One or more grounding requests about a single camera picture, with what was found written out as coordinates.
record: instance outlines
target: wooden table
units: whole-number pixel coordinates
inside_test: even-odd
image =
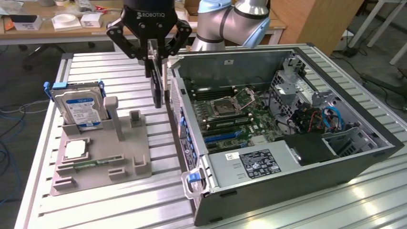
[[[109,8],[121,9],[122,2],[120,0],[93,0],[93,5]],[[120,16],[120,11],[102,15],[101,28],[82,28],[78,30],[54,32],[50,18],[54,16],[54,12],[62,10],[64,7],[50,6],[42,7],[37,2],[25,2],[22,5],[25,12],[32,15],[40,15],[42,19],[42,25],[37,31],[17,31],[14,28],[2,32],[2,23],[0,21],[0,45],[6,44],[44,44],[44,43],[64,43],[64,42],[92,42],[92,41],[108,41],[109,38],[105,35],[106,24],[114,21]],[[182,11],[182,4],[176,4],[176,10]],[[9,21],[9,17],[4,17],[4,23]],[[268,35],[272,34],[269,42],[277,44],[278,37],[281,36],[285,24],[277,20],[273,13],[270,13],[270,26]],[[124,35],[126,39],[136,39],[134,35],[124,28]],[[196,36],[196,28],[192,28],[190,36]]]

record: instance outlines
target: wooden cabinet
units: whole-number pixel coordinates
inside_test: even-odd
[[[270,9],[286,24],[280,44],[306,43],[329,55],[362,0],[270,0]]]

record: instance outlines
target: blue pcie slot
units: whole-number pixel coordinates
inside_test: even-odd
[[[240,133],[241,133],[241,131],[236,131],[234,133],[229,133],[229,134],[225,134],[225,135],[205,137],[204,142],[208,143],[208,142],[214,142],[214,141],[232,139],[232,138],[236,138],[240,135]]]

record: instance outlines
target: floor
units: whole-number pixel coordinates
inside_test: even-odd
[[[349,25],[349,29],[352,31],[357,30],[364,19],[365,16],[354,17]],[[368,34],[369,30],[376,27],[377,23],[378,21],[373,21],[365,35]],[[404,45],[405,41],[407,35],[399,32],[396,29],[388,28],[385,34],[380,37],[376,45],[372,48],[366,48],[364,45],[361,45],[368,55],[364,57],[357,54],[352,58],[346,58],[346,60],[358,72],[369,74],[381,80],[399,85],[401,83],[401,81],[397,80],[400,72],[397,71],[396,67],[388,64],[388,61]],[[96,42],[96,47],[93,49],[88,48],[85,42],[61,44],[60,46],[66,52],[72,53],[113,51],[110,42]],[[32,51],[34,48],[36,45],[29,45],[28,51]],[[8,50],[0,54],[0,107],[8,104],[26,104],[33,101],[46,99],[42,92],[42,83],[45,81],[53,81],[56,77],[60,54],[54,50],[46,50],[32,62],[33,70],[30,72],[25,72],[18,67],[18,63],[26,56],[28,51],[21,52],[17,46],[12,45],[8,47]],[[340,53],[333,53],[333,55],[336,57],[341,57]],[[346,71],[346,73],[360,81],[357,73],[352,70],[350,66],[344,62],[344,60],[334,60],[334,62]],[[401,58],[397,66],[399,68],[407,68],[405,56]],[[380,100],[384,100],[384,93],[380,88],[370,84],[368,84],[365,87]],[[388,103],[392,106],[401,107],[404,102],[403,98],[391,92],[388,93]],[[44,108],[46,108],[46,103],[30,106],[29,111],[41,110]],[[395,112],[404,120],[407,120],[405,113],[396,110]],[[24,130],[6,142],[8,150],[13,154],[18,166],[22,187],[13,196],[12,201],[0,205],[0,229],[13,228],[22,197],[24,185],[30,170],[30,161],[40,137],[44,116],[45,112],[26,114]],[[14,120],[0,120],[0,132],[2,133],[5,129],[13,125]],[[12,169],[8,169],[6,173],[0,177],[0,202],[13,192],[14,185],[14,174]]]

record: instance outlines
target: hard drive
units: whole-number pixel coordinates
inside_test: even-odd
[[[65,125],[76,124],[81,131],[101,128],[108,119],[102,106],[102,82],[54,83],[49,95],[58,108]]]

